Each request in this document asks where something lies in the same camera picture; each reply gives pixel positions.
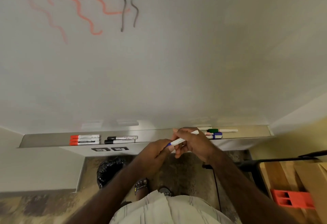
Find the person's right arm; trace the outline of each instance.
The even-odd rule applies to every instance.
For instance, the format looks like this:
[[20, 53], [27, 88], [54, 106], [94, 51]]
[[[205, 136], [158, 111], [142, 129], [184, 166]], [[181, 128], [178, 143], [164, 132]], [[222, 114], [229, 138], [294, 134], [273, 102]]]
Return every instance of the person's right arm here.
[[298, 224], [288, 213], [264, 195], [249, 181], [233, 161], [196, 128], [174, 129], [172, 140], [186, 140], [175, 146], [176, 158], [187, 151], [193, 152], [203, 162], [210, 164], [235, 207], [243, 224]]

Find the fingernail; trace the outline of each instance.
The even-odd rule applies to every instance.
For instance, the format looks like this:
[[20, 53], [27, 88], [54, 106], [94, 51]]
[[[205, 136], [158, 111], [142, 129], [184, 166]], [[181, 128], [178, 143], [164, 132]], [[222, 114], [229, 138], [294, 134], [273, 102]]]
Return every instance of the fingernail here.
[[173, 145], [168, 146], [168, 149], [170, 152], [173, 152], [175, 150], [175, 147]]

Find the brown cardboard flap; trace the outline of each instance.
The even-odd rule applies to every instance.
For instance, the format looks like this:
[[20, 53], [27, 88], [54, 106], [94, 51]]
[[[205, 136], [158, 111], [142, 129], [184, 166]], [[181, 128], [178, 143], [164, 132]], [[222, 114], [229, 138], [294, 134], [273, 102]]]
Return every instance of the brown cardboard flap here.
[[327, 224], [327, 162], [295, 165], [294, 168], [311, 194], [322, 223]]

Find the person's left hand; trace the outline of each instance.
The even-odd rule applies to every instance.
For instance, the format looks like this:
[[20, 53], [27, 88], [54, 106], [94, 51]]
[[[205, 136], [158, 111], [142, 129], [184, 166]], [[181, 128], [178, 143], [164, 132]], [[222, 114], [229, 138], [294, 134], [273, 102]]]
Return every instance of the person's left hand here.
[[168, 155], [174, 151], [174, 146], [166, 147], [171, 140], [157, 140], [150, 142], [137, 157], [131, 162], [131, 166], [139, 173], [139, 178], [154, 175], [162, 166]]

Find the red plastic object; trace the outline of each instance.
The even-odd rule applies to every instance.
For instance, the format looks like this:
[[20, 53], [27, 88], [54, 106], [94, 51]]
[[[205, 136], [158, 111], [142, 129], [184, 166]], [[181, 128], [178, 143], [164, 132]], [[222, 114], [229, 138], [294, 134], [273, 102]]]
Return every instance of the red plastic object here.
[[313, 200], [308, 192], [271, 189], [274, 201], [284, 207], [315, 209]]

